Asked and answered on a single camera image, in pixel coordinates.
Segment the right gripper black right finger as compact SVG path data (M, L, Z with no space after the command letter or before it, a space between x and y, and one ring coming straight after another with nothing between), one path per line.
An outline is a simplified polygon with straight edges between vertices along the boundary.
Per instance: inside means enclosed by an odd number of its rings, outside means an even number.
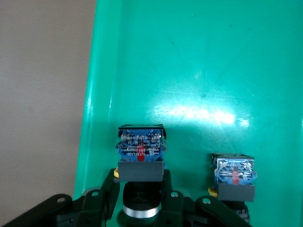
M169 170L161 183L160 227L252 227L246 206L239 211L207 195L195 201L174 190Z

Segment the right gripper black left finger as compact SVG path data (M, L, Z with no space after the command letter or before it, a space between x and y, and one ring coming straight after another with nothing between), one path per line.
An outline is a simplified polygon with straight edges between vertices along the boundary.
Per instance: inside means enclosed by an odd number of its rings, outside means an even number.
M2 227L106 227L119 196L120 184L109 170L101 187L91 189L73 200L56 194Z

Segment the green plastic tray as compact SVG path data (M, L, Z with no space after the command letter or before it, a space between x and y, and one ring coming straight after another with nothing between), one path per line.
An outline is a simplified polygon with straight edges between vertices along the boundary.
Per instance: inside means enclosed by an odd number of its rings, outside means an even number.
M159 123L175 189L250 155L253 227L303 227L303 0L97 0L74 198L117 166L119 126Z

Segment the green push button switch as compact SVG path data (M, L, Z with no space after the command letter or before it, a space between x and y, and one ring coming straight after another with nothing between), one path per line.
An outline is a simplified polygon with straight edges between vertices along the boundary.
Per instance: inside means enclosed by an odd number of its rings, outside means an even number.
M212 153L213 186L208 193L222 201L246 222L250 222L246 202L255 197L254 157L244 154Z
M167 150L165 128L163 124L125 124L118 128L117 136L120 159L115 178L125 182L123 212L131 218L153 218L160 211Z

